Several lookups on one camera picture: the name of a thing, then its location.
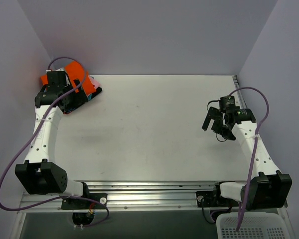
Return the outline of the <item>orange t-shirt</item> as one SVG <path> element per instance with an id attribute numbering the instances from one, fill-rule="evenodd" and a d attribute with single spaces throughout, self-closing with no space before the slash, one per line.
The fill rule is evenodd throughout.
<path id="1" fill-rule="evenodd" d="M 86 76 L 85 81 L 82 84 L 85 94 L 89 95 L 96 91 L 94 86 L 91 84 L 88 71 L 84 72 L 83 68 L 77 62 L 72 61 L 63 68 L 69 76 L 69 78 L 66 79 L 66 85 L 71 84 L 72 87 L 75 88 L 76 85 L 74 80 L 78 79 L 81 82 L 83 77 Z"/>

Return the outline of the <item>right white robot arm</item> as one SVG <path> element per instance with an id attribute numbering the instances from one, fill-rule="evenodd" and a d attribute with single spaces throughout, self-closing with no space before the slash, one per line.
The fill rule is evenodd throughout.
<path id="1" fill-rule="evenodd" d="M 217 102 L 218 108 L 208 109 L 202 129 L 206 131 L 210 126 L 224 140 L 238 141 L 249 163 L 249 171 L 246 182 L 216 183 L 211 193 L 213 203 L 221 206 L 233 200 L 247 211 L 283 207 L 292 179 L 271 159 L 252 111 L 237 106 L 234 96 L 221 97 Z"/>

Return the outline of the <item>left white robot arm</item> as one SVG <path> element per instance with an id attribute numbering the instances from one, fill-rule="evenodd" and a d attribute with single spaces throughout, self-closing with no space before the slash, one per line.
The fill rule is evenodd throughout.
<path id="1" fill-rule="evenodd" d="M 46 72 L 45 84 L 35 97 L 34 138 L 24 163 L 15 167 L 15 174 L 31 195 L 55 194 L 73 196 L 79 209 L 90 205 L 91 197 L 84 192 L 84 183 L 68 178 L 67 172 L 55 163 L 58 125 L 63 113 L 75 102 L 73 86 L 63 70 Z"/>

